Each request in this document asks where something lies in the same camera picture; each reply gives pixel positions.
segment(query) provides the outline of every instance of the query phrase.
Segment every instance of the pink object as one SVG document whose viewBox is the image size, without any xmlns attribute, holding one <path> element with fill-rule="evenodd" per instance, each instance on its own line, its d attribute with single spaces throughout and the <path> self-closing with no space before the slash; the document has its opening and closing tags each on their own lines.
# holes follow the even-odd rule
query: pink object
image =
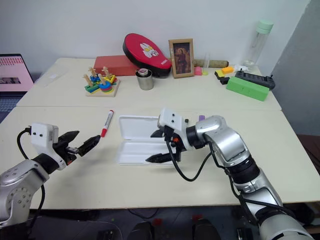
<svg viewBox="0 0 320 240">
<path fill-rule="evenodd" d="M 6 80 L 15 83 L 2 83 Z M 0 92 L 27 92 L 34 84 L 21 56 L 0 56 Z"/>
<path fill-rule="evenodd" d="M 194 75 L 198 75 L 198 76 L 202 75 L 202 68 L 200 66 L 196 66 L 194 68 Z"/>
</svg>

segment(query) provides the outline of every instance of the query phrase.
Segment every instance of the white cable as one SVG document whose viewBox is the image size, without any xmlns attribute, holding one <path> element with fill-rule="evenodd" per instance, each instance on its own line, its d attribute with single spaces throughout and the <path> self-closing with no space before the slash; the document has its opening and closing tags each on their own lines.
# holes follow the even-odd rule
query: white cable
<svg viewBox="0 0 320 240">
<path fill-rule="evenodd" d="M 122 232 L 121 232 L 120 228 L 116 224 L 114 224 L 113 222 L 110 222 L 110 221 L 91 221 L 91 220 L 88 220 L 87 222 L 90 222 L 90 223 L 101 223 L 101 224 L 111 224 L 111 225 L 115 226 L 118 229 L 118 231 L 120 233 L 120 236 L 121 236 L 121 240 L 124 240 L 124 237 L 122 235 Z"/>
</svg>

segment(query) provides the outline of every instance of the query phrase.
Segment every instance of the black cable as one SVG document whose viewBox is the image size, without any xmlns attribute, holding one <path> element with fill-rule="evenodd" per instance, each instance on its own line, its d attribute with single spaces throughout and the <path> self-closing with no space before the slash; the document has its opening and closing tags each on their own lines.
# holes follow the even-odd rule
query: black cable
<svg viewBox="0 0 320 240">
<path fill-rule="evenodd" d="M 128 210 L 129 213 L 131 213 L 131 214 L 133 214 L 133 215 L 135 215 L 135 216 L 137 216 L 137 217 L 139 217 L 139 218 L 142 218 L 142 219 L 152 219 L 152 218 L 158 213 L 159 208 L 157 208 L 157 209 L 155 210 L 155 212 L 154 212 L 152 215 L 150 215 L 150 216 L 143 216 L 143 215 L 140 215 L 140 214 L 138 214 L 138 213 L 135 213 L 135 212 L 131 211 L 130 209 L 127 209 L 127 210 Z"/>
<path fill-rule="evenodd" d="M 27 128 L 26 128 L 25 130 L 21 131 L 21 132 L 18 134 L 18 136 L 16 137 L 16 143 L 18 144 L 18 148 L 19 148 L 21 154 L 23 155 L 24 159 L 28 159 L 25 151 L 23 150 L 23 148 L 22 148 L 22 146 L 21 146 L 21 136 L 22 136 L 24 133 L 29 133 L 29 132 L 27 131 Z"/>
<path fill-rule="evenodd" d="M 210 148 L 210 152 L 211 152 L 211 155 L 212 155 L 212 157 L 213 157 L 213 160 L 214 160 L 215 165 L 216 165 L 218 168 L 225 170 L 226 168 L 225 168 L 224 166 L 219 165 L 218 160 L 217 160 L 216 155 L 215 155 L 214 148 L 212 147 L 212 143 L 211 143 L 211 142 L 209 142 L 209 148 Z"/>
<path fill-rule="evenodd" d="M 36 223 L 36 220 L 40 214 L 40 211 L 41 211 L 41 208 L 42 206 L 44 205 L 44 202 L 45 202 L 45 197 L 46 197 L 46 191 L 45 191 L 45 186 L 44 185 L 41 185 L 41 201 L 40 201 L 40 204 L 39 204 L 39 207 L 38 209 L 36 210 L 34 216 L 33 216 L 33 219 L 30 223 L 30 226 L 29 226 L 29 235 L 31 234 L 31 231 L 32 231 L 32 228 L 34 227 L 35 223 Z"/>
<path fill-rule="evenodd" d="M 28 133 L 28 134 L 31 134 L 31 127 L 26 127 L 23 131 L 21 131 L 18 136 L 16 137 L 16 143 L 18 145 L 18 148 L 21 152 L 21 154 L 23 155 L 23 157 L 25 159 L 29 159 L 25 153 L 25 151 L 23 150 L 22 146 L 21 146 L 21 136 L 24 134 L 24 133 Z M 35 225 L 36 223 L 36 220 L 40 214 L 40 211 L 42 209 L 42 206 L 44 205 L 44 202 L 45 202 L 45 197 L 46 197 L 46 191 L 45 191 L 45 186 L 44 185 L 41 185 L 41 201 L 40 201 L 40 204 L 39 204 L 39 207 L 38 209 L 36 210 L 34 216 L 33 216 L 33 219 L 30 223 L 30 226 L 29 226 L 29 230 L 28 230 L 28 234 L 30 235 L 31 234 L 31 231 L 32 231 L 32 228 L 33 226 Z"/>
<path fill-rule="evenodd" d="M 204 158 L 204 160 L 203 160 L 203 162 L 202 162 L 202 164 L 201 164 L 198 172 L 196 173 L 196 175 L 195 175 L 193 178 L 188 178 L 188 177 L 186 177 L 186 176 L 183 174 L 183 172 L 180 170 L 180 168 L 179 168 L 179 166 L 178 166 L 178 164 L 177 164 L 177 161 L 176 161 L 176 159 L 175 159 L 175 157 L 174 157 L 174 154 L 173 154 L 173 152 L 172 152 L 172 149 L 171 149 L 171 146 L 170 146 L 169 141 L 166 142 L 166 146 L 167 146 L 167 148 L 168 148 L 168 150 L 169 150 L 169 154 L 170 154 L 170 157 L 171 157 L 171 160 L 172 160 L 172 162 L 173 162 L 173 165 L 174 165 L 175 169 L 176 169 L 177 172 L 180 174 L 180 176 L 181 176 L 184 180 L 187 180 L 188 182 L 193 182 L 194 180 L 196 180 L 196 179 L 199 177 L 202 168 L 203 168 L 204 165 L 206 164 L 208 158 L 212 155 L 211 153 L 209 153 L 209 154 Z"/>
<path fill-rule="evenodd" d="M 256 205 L 261 205 L 261 206 L 265 206 L 265 207 L 270 207 L 270 208 L 278 209 L 278 210 L 281 210 L 282 212 L 288 214 L 289 216 L 295 218 L 294 213 L 293 213 L 291 210 L 289 210 L 289 209 L 287 209 L 287 208 L 285 208 L 285 207 L 283 207 L 283 206 L 279 206 L 279 205 L 275 205 L 275 204 L 271 204 L 271 203 L 267 203 L 267 202 L 263 202 L 263 201 L 251 200 L 251 199 L 244 198 L 244 197 L 243 197 L 242 195 L 240 195 L 240 194 L 238 195 L 238 194 L 236 193 L 235 188 L 234 188 L 234 184 L 233 184 L 233 181 L 232 181 L 231 176 L 228 175 L 228 177 L 229 177 L 229 181 L 230 181 L 230 186 L 231 186 L 232 193 L 233 193 L 233 195 L 240 201 L 240 203 L 241 203 L 241 202 L 245 202 L 245 203 L 249 203 L 249 204 L 256 204 Z"/>
</svg>

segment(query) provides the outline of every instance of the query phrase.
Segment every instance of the white plastic box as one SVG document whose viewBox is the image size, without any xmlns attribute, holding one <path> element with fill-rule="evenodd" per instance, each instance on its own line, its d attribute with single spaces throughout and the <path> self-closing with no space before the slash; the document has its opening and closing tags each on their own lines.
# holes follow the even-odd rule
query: white plastic box
<svg viewBox="0 0 320 240">
<path fill-rule="evenodd" d="M 158 130 L 157 116 L 119 116 L 121 136 L 124 141 L 118 148 L 116 162 L 134 166 L 173 166 L 172 161 L 151 163 L 146 159 L 156 154 L 169 153 L 164 137 L 150 137 Z"/>
</svg>

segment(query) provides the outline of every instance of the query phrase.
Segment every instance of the wooden peg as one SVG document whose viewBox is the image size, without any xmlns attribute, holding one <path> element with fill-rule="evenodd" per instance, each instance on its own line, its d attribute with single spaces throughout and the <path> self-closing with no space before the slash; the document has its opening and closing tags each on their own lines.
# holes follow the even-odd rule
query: wooden peg
<svg viewBox="0 0 320 240">
<path fill-rule="evenodd" d="M 94 85 L 92 84 L 92 82 L 91 82 L 91 80 L 90 80 L 90 78 L 88 77 L 87 74 L 84 74 L 83 77 L 84 77 L 84 79 L 86 80 L 86 82 L 88 83 L 88 85 L 89 85 L 90 87 L 93 87 L 93 86 L 94 86 Z"/>
<path fill-rule="evenodd" d="M 100 81 L 103 85 L 106 85 L 106 81 L 104 79 L 104 77 L 101 75 L 101 73 L 98 74 L 98 77 L 100 78 Z"/>
<path fill-rule="evenodd" d="M 111 76 L 110 76 L 110 73 L 109 73 L 109 71 L 108 71 L 108 68 L 104 66 L 102 70 L 104 71 L 105 76 L 106 76 L 109 80 L 111 80 Z"/>
<path fill-rule="evenodd" d="M 89 71 L 91 72 L 92 77 L 95 78 L 97 76 L 96 70 L 93 69 L 92 67 L 89 67 Z"/>
</svg>

